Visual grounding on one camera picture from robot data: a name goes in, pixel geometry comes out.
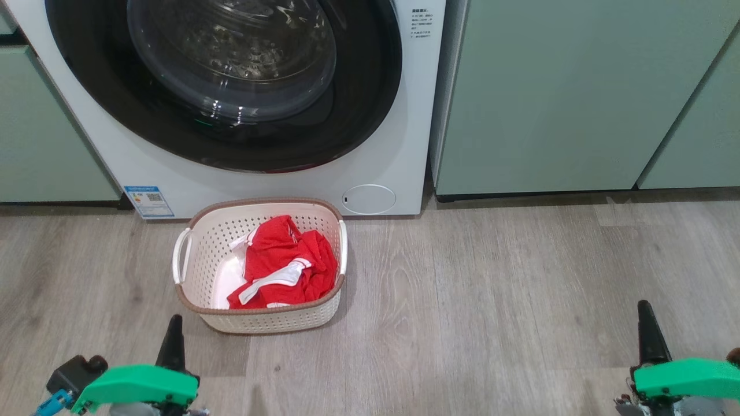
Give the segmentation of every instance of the red clothing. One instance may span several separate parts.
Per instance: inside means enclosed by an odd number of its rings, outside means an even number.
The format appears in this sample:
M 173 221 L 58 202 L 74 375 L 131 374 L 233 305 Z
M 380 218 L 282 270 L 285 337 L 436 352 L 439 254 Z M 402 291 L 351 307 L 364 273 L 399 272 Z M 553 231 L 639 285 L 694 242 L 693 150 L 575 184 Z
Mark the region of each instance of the red clothing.
M 239 295 L 255 280 L 272 275 L 296 259 L 303 259 L 301 263 L 309 266 L 299 271 L 300 277 L 295 286 L 262 286 L 252 299 L 242 304 Z M 246 249 L 246 284 L 227 299 L 231 309 L 266 308 L 272 303 L 296 305 L 312 302 L 331 292 L 336 275 L 337 259 L 326 238 L 316 230 L 301 234 L 290 215 L 283 215 L 257 228 Z

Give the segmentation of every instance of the front-loading washing machine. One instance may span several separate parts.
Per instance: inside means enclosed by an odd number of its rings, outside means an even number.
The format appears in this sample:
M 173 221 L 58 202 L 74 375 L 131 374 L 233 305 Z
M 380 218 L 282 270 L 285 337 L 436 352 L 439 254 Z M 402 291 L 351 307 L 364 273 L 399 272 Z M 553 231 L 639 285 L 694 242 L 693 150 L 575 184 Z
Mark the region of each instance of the front-loading washing machine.
M 5 1 L 142 217 L 419 213 L 445 0 Z

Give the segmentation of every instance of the mint green cabinet door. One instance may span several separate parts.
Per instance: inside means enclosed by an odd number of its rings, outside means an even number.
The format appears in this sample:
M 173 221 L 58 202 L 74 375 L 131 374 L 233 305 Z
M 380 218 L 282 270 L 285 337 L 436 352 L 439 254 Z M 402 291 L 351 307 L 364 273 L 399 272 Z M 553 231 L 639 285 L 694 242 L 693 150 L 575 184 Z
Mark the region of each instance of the mint green cabinet door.
M 737 0 L 470 0 L 437 194 L 629 189 Z
M 0 1 L 0 36 L 10 35 L 16 31 L 18 25 L 15 23 L 10 13 Z
M 740 39 L 728 44 L 638 186 L 740 187 Z
M 0 47 L 0 202 L 119 199 L 37 65 Z

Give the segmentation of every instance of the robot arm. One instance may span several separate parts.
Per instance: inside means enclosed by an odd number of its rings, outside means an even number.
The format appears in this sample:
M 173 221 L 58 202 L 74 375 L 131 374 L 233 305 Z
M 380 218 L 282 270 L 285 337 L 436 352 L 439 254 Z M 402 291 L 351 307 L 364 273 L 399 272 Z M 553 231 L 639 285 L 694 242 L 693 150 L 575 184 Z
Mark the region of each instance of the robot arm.
M 640 364 L 631 369 L 634 399 L 616 399 L 622 415 L 682 415 L 682 404 L 698 403 L 698 397 L 740 400 L 740 356 L 733 350 L 726 361 L 688 358 L 673 361 L 665 339 L 647 301 L 637 305 Z M 715 406 L 691 414 L 722 414 Z
M 39 406 L 36 415 L 53 416 L 62 409 L 83 415 L 107 403 L 147 403 L 162 416 L 182 416 L 198 396 L 199 384 L 200 378 L 185 369 L 182 317 L 175 315 L 154 366 L 108 369 L 99 355 L 90 361 L 78 355 L 54 371 L 47 383 L 53 396 Z

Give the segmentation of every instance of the laminate flooring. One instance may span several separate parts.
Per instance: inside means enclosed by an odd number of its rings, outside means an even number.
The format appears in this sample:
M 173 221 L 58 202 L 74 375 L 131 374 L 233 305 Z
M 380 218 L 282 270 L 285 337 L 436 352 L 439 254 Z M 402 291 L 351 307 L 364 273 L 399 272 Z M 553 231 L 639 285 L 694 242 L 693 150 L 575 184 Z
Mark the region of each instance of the laminate flooring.
M 675 358 L 740 346 L 737 189 L 427 198 L 422 215 L 349 220 L 339 311 L 286 335 L 220 334 L 180 304 L 183 228 L 0 208 L 6 415 L 31 413 L 73 355 L 152 363 L 175 313 L 214 416 L 616 415 L 643 298 Z

